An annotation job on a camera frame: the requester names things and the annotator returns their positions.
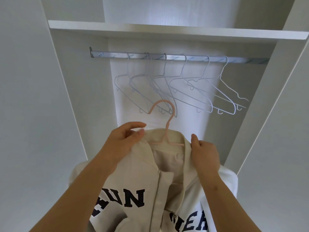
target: fingernail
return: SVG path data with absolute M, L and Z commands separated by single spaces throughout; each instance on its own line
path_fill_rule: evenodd
M 142 135 L 142 134 L 145 133 L 145 129 L 140 129 L 139 131 L 137 131 L 137 133 L 138 133 L 139 135 Z

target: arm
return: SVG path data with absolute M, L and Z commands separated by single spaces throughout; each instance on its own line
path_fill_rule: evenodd
M 113 130 L 95 158 L 30 232 L 86 231 L 107 177 L 115 171 L 131 147 L 144 136 L 143 129 L 138 132 L 131 129 L 145 126 L 142 122 L 130 122 Z
M 214 144 L 191 137 L 192 159 L 218 232 L 261 232 L 221 180 L 219 154 Z

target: right hand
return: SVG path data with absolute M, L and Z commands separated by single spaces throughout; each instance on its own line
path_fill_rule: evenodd
M 213 179 L 218 176 L 220 159 L 214 144 L 199 141 L 195 134 L 191 135 L 192 160 L 199 177 Z

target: hand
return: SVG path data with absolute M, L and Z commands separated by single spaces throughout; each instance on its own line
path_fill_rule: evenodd
M 218 176 L 220 159 L 214 144 L 199 141 L 195 134 L 191 135 L 192 160 L 199 177 L 212 179 Z
M 135 132 L 131 129 L 144 128 L 143 122 L 128 122 L 114 129 L 107 138 L 98 156 L 110 167 L 113 173 L 120 160 L 129 154 L 131 147 L 136 144 L 145 134 L 144 129 Z

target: pink hanger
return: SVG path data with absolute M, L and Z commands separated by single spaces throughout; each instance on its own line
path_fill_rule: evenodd
M 184 144 L 181 144 L 181 143 L 171 143 L 170 140 L 168 139 L 168 127 L 170 126 L 170 121 L 172 120 L 173 116 L 175 115 L 175 107 L 174 105 L 168 101 L 168 100 L 165 100 L 165 99 L 161 99 L 159 101 L 156 101 L 152 107 L 150 108 L 150 111 L 148 114 L 150 114 L 152 112 L 152 110 L 154 109 L 154 107 L 161 103 L 161 102 L 165 102 L 165 103 L 169 103 L 171 106 L 172 106 L 172 109 L 173 109 L 173 114 L 171 115 L 171 117 L 169 118 L 168 122 L 166 123 L 166 126 L 165 126 L 165 134 L 162 138 L 162 141 L 161 142 L 149 142 L 149 144 L 161 144 L 163 142 L 163 139 L 166 137 L 166 139 L 168 140 L 168 143 L 171 144 L 171 145 L 177 145 L 177 146 L 184 146 Z

